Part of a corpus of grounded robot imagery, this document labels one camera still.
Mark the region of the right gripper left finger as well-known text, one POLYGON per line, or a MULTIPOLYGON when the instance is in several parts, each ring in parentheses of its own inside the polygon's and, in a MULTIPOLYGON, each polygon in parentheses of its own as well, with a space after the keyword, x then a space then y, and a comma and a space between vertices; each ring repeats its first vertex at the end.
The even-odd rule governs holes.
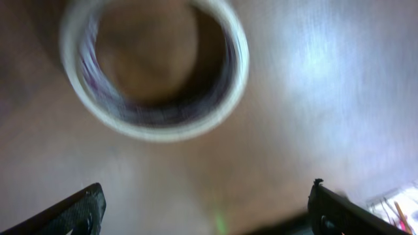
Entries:
POLYGON ((93 183, 20 224, 2 231, 2 235, 99 235, 105 210, 103 188, 100 183, 93 183))

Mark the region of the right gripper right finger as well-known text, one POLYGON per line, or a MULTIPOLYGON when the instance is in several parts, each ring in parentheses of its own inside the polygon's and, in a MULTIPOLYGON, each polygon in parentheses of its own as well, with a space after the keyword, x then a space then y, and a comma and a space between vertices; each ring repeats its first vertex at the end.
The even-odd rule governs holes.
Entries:
POLYGON ((407 235, 408 233, 322 186, 317 178, 308 197, 308 216, 315 235, 407 235))

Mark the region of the white masking tape roll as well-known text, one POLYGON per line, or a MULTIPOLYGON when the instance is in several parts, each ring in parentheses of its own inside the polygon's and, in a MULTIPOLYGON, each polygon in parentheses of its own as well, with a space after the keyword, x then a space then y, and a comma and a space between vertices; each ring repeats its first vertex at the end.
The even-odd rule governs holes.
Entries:
POLYGON ((177 104, 145 107, 128 101, 99 67, 95 43, 99 19, 116 1, 73 1, 59 32, 59 54, 65 73, 84 106, 106 126, 131 138, 177 142, 200 136, 221 124, 242 98, 249 72, 246 34, 227 1, 188 1, 219 24, 225 59, 206 94, 177 104))

